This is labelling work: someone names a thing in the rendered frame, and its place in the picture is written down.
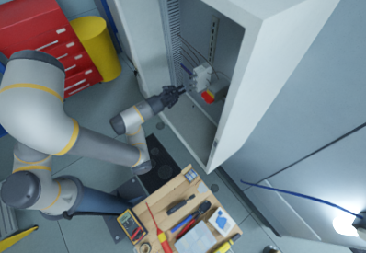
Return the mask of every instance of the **tape roll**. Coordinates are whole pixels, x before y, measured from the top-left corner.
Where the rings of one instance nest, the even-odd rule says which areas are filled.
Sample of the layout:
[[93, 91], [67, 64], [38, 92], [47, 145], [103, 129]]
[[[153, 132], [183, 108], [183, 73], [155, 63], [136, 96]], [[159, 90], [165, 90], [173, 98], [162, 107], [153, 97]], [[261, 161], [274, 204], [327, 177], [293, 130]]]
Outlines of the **tape roll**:
[[151, 246], [149, 243], [141, 244], [140, 253], [150, 253], [150, 252], [151, 252]]

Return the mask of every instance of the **light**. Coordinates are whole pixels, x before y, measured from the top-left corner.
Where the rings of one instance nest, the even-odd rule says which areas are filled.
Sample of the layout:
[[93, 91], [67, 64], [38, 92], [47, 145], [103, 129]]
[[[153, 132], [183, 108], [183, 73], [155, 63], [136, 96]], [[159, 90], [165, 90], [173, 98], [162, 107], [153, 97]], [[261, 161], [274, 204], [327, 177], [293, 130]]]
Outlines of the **light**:
[[357, 229], [352, 225], [356, 216], [344, 213], [333, 220], [333, 227], [337, 233], [344, 236], [359, 236]]

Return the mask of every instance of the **screwdriver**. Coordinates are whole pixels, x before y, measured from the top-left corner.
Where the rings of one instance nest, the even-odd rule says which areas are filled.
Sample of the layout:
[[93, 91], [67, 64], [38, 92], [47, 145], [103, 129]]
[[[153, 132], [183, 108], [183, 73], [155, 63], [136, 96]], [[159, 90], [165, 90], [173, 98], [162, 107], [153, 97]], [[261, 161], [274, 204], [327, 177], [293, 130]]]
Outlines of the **screwdriver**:
[[171, 215], [172, 213], [174, 213], [175, 211], [177, 211], [181, 207], [185, 206], [187, 204], [187, 201], [190, 201], [190, 200], [194, 199], [194, 197], [196, 197], [195, 194], [189, 196], [189, 198], [187, 200], [181, 201], [179, 204], [177, 204], [176, 206], [174, 206], [171, 209], [169, 209], [166, 213], [168, 215]]
[[161, 230], [159, 227], [157, 227], [157, 224], [156, 224], [156, 221], [153, 217], [153, 214], [151, 213], [151, 210], [150, 210], [150, 207], [149, 205], [147, 204], [147, 201], [146, 201], [146, 206], [147, 206], [147, 209], [149, 210], [149, 213], [151, 214], [153, 220], [154, 220], [154, 223], [155, 223], [155, 226], [156, 226], [156, 233], [157, 233], [157, 238], [159, 239], [159, 242], [160, 244], [162, 245], [162, 248], [164, 250], [165, 253], [173, 253], [172, 251], [172, 248], [170, 248], [169, 246], [169, 243], [167, 242], [167, 239], [166, 239], [166, 234], [163, 232], [163, 230]]
[[231, 239], [229, 239], [229, 241], [223, 243], [216, 251], [214, 251], [213, 253], [226, 253], [231, 246], [234, 244], [234, 242], [241, 237], [240, 234], [236, 234], [235, 236], [233, 236]]

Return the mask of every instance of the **yellow object on floor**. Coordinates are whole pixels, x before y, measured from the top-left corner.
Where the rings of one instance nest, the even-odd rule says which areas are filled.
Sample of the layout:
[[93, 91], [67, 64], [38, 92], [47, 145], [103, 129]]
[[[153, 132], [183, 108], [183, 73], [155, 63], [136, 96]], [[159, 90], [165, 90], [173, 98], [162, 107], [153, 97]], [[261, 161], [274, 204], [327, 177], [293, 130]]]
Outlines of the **yellow object on floor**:
[[86, 52], [103, 77], [103, 82], [120, 75], [122, 66], [102, 17], [80, 17], [70, 22]]
[[29, 230], [23, 231], [22, 233], [13, 235], [9, 238], [6, 238], [5, 240], [0, 242], [0, 253], [4, 252], [6, 249], [10, 248], [14, 244], [16, 244], [18, 241], [20, 241], [23, 237], [28, 236], [33, 231], [37, 230], [38, 227], [34, 226], [30, 228]]

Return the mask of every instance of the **red tool cabinet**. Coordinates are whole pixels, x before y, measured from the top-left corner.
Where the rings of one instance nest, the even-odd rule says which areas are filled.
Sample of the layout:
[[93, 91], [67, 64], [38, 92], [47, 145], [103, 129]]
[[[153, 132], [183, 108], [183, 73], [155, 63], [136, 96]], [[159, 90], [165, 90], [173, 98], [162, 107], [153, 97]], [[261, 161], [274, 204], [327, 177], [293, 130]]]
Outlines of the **red tool cabinet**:
[[0, 5], [0, 52], [37, 50], [65, 69], [64, 98], [103, 80], [56, 0], [15, 0]]

